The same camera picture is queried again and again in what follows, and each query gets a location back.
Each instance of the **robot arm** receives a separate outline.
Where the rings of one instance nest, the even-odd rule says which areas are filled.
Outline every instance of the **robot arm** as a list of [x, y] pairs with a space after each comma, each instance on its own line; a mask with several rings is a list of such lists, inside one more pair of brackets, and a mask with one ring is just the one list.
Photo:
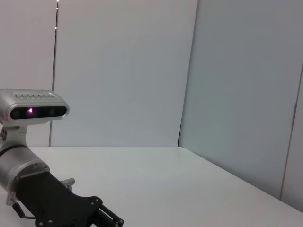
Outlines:
[[[37, 227], [122, 227], [124, 221], [100, 198], [73, 194], [74, 179], [57, 180], [27, 146], [28, 125], [59, 120], [68, 113], [66, 102], [52, 91], [0, 90], [0, 185], [8, 193], [7, 205], [21, 218], [35, 219]], [[34, 217], [26, 217], [18, 201]]]

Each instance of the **cylindrical robot link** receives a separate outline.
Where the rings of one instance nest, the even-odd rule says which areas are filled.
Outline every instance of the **cylindrical robot link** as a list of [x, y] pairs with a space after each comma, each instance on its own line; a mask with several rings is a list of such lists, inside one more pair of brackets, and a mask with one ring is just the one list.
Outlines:
[[45, 171], [48, 165], [29, 148], [12, 148], [0, 156], [0, 184], [8, 194], [15, 192], [19, 178]]

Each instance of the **white wall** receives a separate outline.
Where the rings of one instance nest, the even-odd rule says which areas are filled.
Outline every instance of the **white wall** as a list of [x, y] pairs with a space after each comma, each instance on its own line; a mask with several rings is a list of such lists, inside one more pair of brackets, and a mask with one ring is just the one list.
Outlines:
[[303, 212], [303, 83], [300, 87], [281, 200]]
[[180, 145], [279, 197], [303, 60], [302, 0], [199, 2]]
[[52, 146], [177, 146], [197, 0], [62, 0]]
[[[0, 88], [52, 89], [56, 0], [8, 0], [0, 7]], [[48, 124], [30, 126], [30, 146], [48, 146]]]

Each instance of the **white tabletop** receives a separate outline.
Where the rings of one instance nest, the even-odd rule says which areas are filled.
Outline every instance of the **white tabletop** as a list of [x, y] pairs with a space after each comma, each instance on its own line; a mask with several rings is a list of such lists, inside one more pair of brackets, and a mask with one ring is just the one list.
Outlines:
[[[33, 148], [73, 192], [98, 196], [124, 227], [302, 227], [303, 213], [183, 148]], [[33, 227], [5, 205], [3, 227]]]

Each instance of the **white table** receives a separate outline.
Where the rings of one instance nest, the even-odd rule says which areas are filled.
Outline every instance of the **white table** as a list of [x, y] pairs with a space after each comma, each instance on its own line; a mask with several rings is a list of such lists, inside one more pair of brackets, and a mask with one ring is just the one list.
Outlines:
[[[124, 227], [302, 227], [303, 213], [183, 148], [33, 148], [73, 192], [98, 196]], [[2, 227], [33, 227], [5, 205]]]

